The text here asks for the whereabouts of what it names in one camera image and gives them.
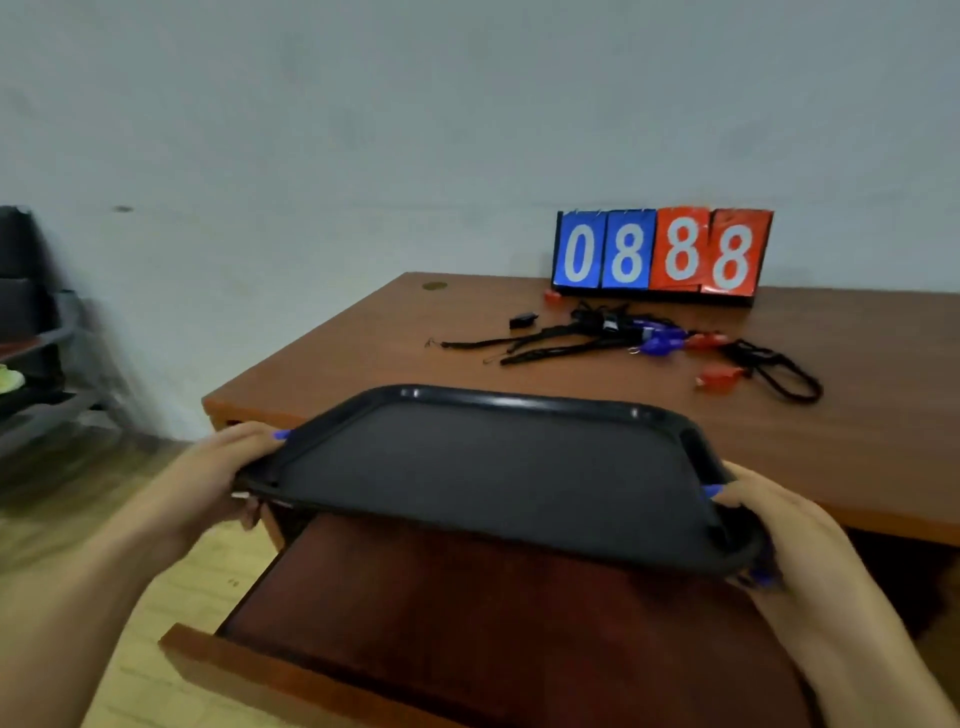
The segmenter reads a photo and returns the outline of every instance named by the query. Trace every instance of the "blue fingernail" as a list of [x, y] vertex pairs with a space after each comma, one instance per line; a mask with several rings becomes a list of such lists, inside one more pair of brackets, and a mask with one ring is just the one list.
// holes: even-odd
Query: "blue fingernail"
[[778, 583], [778, 579], [773, 574], [769, 573], [766, 569], [760, 567], [753, 567], [750, 569], [750, 578], [752, 578], [756, 585], [759, 587], [773, 587]]

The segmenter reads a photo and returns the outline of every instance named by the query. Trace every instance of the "white digit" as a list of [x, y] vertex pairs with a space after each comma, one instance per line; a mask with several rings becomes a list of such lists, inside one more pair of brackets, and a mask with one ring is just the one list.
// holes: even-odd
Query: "white digit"
[[[686, 231], [683, 240], [680, 239], [680, 231]], [[700, 265], [700, 254], [693, 247], [697, 242], [697, 234], [700, 229], [692, 217], [678, 217], [666, 231], [666, 239], [670, 243], [670, 251], [666, 254], [666, 275], [673, 280], [687, 280], [697, 272], [697, 266]], [[677, 267], [677, 257], [680, 253], [686, 253], [686, 265], [683, 269]]]
[[[634, 237], [634, 244], [627, 245], [627, 235]], [[643, 272], [643, 260], [638, 253], [643, 247], [643, 228], [637, 223], [628, 223], [616, 232], [614, 239], [616, 255], [613, 256], [611, 273], [618, 283], [633, 283]], [[623, 261], [630, 260], [630, 273], [623, 272]]]
[[[581, 237], [584, 238], [584, 261], [580, 264], [578, 271], [573, 267], [573, 259], [577, 254], [577, 244]], [[578, 225], [571, 231], [566, 239], [566, 257], [564, 258], [564, 271], [570, 282], [579, 283], [587, 277], [590, 266], [593, 264], [593, 247], [593, 230], [589, 225]]]
[[[735, 237], [740, 238], [740, 245], [731, 250], [730, 244]], [[718, 287], [725, 291], [732, 291], [744, 280], [750, 272], [750, 264], [744, 255], [754, 244], [754, 234], [746, 225], [731, 225], [720, 236], [720, 257], [713, 264], [713, 280]], [[736, 273], [732, 278], [727, 278], [727, 263], [733, 261], [736, 266]]]

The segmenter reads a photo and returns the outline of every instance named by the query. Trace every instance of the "red number card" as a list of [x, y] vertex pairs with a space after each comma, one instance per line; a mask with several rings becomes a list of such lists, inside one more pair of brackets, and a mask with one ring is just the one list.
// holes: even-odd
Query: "red number card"
[[708, 282], [710, 211], [706, 207], [661, 207], [650, 268], [650, 287], [697, 291]]
[[768, 209], [713, 212], [704, 293], [754, 295], [773, 216]]

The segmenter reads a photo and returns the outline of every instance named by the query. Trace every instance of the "scoreboard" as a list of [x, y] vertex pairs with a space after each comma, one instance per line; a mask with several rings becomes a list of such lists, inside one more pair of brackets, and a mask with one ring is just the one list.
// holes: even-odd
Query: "scoreboard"
[[772, 221], [765, 209], [558, 212], [551, 280], [565, 294], [750, 305]]

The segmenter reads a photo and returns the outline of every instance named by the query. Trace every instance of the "yellow shoe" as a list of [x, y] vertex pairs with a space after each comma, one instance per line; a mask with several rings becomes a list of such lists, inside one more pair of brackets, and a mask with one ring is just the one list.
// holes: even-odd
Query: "yellow shoe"
[[5, 364], [0, 364], [0, 395], [6, 395], [26, 383], [27, 379], [22, 374], [13, 369], [7, 369]]

